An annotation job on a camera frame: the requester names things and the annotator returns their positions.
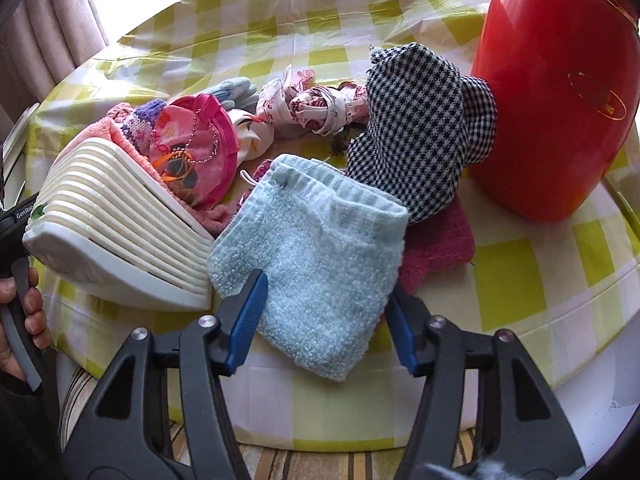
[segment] oval logo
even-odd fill
[[[626,117],[626,106],[613,91],[584,72],[569,74],[569,84],[589,106],[612,121]]]

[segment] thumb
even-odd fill
[[[15,281],[13,278],[0,279],[0,303],[9,303],[15,298]]]

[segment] silver bolt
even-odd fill
[[[142,341],[146,336],[149,335],[149,332],[143,326],[138,327],[133,332],[131,332],[131,337],[136,341]]]
[[[498,339],[503,343],[511,343],[515,338],[515,334],[508,328],[498,330]]]
[[[438,314],[429,318],[429,326],[431,328],[444,328],[446,324],[447,320]]]
[[[210,326],[214,326],[216,324],[216,318],[211,314],[207,314],[206,316],[202,316],[198,320],[198,324],[203,328],[209,328]]]

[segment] red container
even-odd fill
[[[598,185],[638,110],[637,24],[627,0],[491,0],[472,75],[497,132],[470,172],[497,202],[555,221]]]

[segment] yellow and white tablecloth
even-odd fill
[[[63,146],[114,104],[190,94],[232,76],[260,86],[311,67],[316,82],[366,80],[369,46],[419,41],[468,73],[489,0],[183,0],[75,70],[30,124],[27,177],[40,189]],[[266,156],[324,159],[328,141],[309,135],[277,142]],[[629,136],[606,182],[567,221],[527,221],[495,205],[469,178],[459,196],[476,239],[467,266],[428,276],[429,309],[466,330],[508,326],[557,385],[602,350],[640,306],[640,164]],[[259,161],[245,165],[251,173]],[[343,160],[333,159],[335,164]],[[237,179],[227,199],[243,188]],[[55,344],[100,376],[136,326],[178,330],[196,316],[131,310],[89,297],[39,266]],[[298,450],[353,451],[403,446],[420,381],[398,364],[383,326],[343,384],[296,368],[257,336],[247,363],[225,382],[241,442]],[[180,419],[177,375],[172,417]]]

